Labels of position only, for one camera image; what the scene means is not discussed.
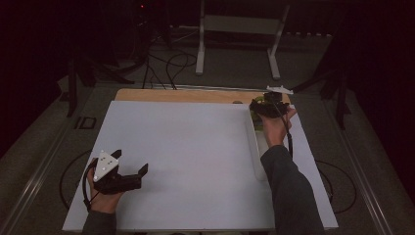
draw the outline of gray floor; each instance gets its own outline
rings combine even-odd
[[[207,41],[205,72],[195,75],[195,66],[186,68],[174,79],[179,89],[188,86],[216,88],[263,89],[266,85],[292,87],[309,79],[330,38],[299,38],[286,35],[282,38],[277,54],[282,79],[274,81],[265,53],[266,43],[241,43],[238,39],[226,40],[210,35]],[[197,34],[174,43],[187,53],[196,55]],[[178,54],[157,43],[152,56],[168,60]],[[167,88],[166,63],[151,57],[150,65]],[[186,57],[171,61],[184,64]],[[180,68],[169,67],[170,74]],[[145,68],[125,77],[135,80],[135,85],[122,85],[108,80],[97,72],[99,82],[95,88],[79,86],[80,104],[73,118],[66,117],[68,103],[55,101],[26,131],[0,162],[0,232],[4,234],[67,234],[62,226],[67,209],[60,199],[60,179],[67,165],[75,157],[92,149],[105,117],[106,110],[119,88],[141,87]],[[151,87],[149,73],[146,87]],[[158,81],[151,79],[155,87]],[[67,80],[61,85],[68,89]],[[333,210],[340,227],[327,234],[415,234],[414,206],[405,194],[370,123],[358,106],[351,91],[346,103],[351,110],[345,116],[346,130],[334,122],[334,100],[322,101],[318,95],[322,83],[317,83],[291,97],[299,111],[302,126],[317,163],[333,187]],[[74,128],[78,117],[96,118],[93,129]],[[78,180],[86,165],[88,155],[83,155],[66,172],[63,196],[70,203]],[[343,173],[346,172],[352,182]],[[326,189],[330,185],[324,180]]]

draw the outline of gray sleeve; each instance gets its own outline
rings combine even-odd
[[[288,150],[273,146],[261,162],[271,187],[277,234],[324,234],[311,185]]]
[[[83,235],[115,235],[116,215],[115,213],[104,213],[90,211],[82,229]]]

